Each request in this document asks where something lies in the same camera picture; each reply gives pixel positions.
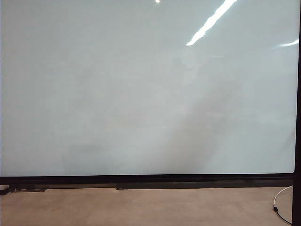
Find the floor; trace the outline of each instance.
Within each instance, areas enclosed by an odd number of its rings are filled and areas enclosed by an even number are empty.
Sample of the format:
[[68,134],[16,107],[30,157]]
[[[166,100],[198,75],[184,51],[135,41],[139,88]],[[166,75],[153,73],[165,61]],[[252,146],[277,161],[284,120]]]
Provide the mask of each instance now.
[[[1,226],[286,226],[281,188],[53,189],[1,197]],[[277,199],[291,220],[292,189]]]

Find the white cable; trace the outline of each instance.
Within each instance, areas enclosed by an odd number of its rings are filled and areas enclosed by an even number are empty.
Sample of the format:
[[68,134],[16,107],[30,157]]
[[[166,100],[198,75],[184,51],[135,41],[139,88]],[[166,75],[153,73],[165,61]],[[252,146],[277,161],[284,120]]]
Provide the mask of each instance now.
[[276,194],[276,196],[275,196],[275,198],[274,198],[273,207],[275,207],[275,202],[276,202],[277,196],[278,196],[281,192],[285,191],[286,189],[288,189],[288,188],[290,188],[290,187],[293,187],[293,186],[286,187],[286,188],[282,189],[280,192],[278,192],[278,193]]

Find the black stand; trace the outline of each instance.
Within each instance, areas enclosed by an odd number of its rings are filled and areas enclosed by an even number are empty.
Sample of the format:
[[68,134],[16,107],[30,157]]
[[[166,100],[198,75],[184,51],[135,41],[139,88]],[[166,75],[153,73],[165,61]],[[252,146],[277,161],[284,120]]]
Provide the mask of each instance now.
[[293,211],[292,225],[301,226],[301,177],[293,181]]

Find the black cable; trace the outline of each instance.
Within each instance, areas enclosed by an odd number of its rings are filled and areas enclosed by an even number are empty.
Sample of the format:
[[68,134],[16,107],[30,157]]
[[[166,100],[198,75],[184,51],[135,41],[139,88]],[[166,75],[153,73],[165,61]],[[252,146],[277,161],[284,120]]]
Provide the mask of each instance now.
[[273,210],[277,213],[278,217],[280,217],[283,221],[285,221],[286,223],[288,223],[289,225],[292,225],[291,222],[285,220],[279,213],[278,213],[278,208],[276,206],[274,206]]

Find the white screen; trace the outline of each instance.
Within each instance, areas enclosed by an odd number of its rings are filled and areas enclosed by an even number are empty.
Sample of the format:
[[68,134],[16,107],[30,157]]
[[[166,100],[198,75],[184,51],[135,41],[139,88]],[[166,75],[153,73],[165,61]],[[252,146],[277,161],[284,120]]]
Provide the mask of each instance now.
[[299,0],[2,0],[1,176],[294,171]]

